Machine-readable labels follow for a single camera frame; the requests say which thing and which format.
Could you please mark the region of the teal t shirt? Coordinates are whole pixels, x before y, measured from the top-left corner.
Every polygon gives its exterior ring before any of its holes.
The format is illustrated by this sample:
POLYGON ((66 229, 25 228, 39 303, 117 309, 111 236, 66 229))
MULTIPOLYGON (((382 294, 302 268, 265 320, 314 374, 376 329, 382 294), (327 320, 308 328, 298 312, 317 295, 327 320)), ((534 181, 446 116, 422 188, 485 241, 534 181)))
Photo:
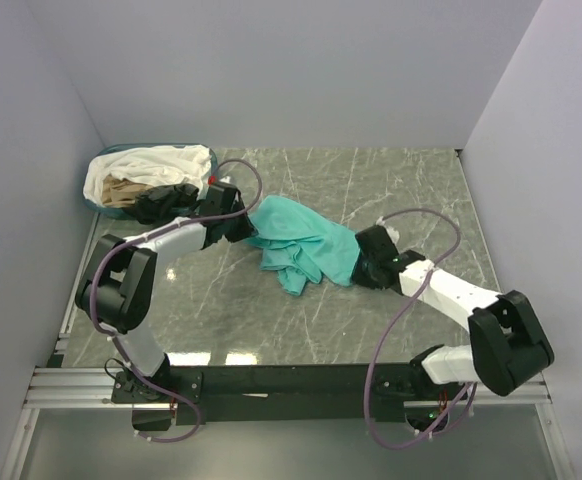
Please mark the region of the teal t shirt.
POLYGON ((294 296, 323 279, 349 287, 360 248, 351 229, 291 199, 269 195, 249 215, 257 234, 246 242, 262 250, 260 269, 277 274, 294 296))

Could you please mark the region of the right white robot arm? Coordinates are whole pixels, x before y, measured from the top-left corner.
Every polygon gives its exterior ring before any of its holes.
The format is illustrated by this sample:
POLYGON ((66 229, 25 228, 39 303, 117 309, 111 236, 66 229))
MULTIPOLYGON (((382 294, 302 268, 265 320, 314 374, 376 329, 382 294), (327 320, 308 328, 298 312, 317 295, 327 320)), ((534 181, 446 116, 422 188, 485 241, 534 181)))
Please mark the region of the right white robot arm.
POLYGON ((480 382, 507 396, 555 361, 553 348, 526 295, 484 289, 434 265, 422 254, 399 252, 387 229, 355 235, 360 248, 352 282, 414 297, 453 320, 467 345, 434 346, 411 361, 410 387, 431 399, 447 384, 480 382))

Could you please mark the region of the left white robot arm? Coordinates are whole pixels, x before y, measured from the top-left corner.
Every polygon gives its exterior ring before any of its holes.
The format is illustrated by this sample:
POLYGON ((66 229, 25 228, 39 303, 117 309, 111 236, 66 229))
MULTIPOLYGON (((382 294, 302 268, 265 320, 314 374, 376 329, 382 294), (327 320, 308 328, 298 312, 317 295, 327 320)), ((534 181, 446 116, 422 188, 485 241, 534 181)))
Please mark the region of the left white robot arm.
POLYGON ((221 239, 236 243, 254 236, 240 190, 213 183, 192 217, 177 217, 144 234, 98 240, 75 295, 76 306, 112 341, 135 389, 147 401, 164 399, 171 388, 171 364, 149 326, 157 280, 179 258, 221 239))

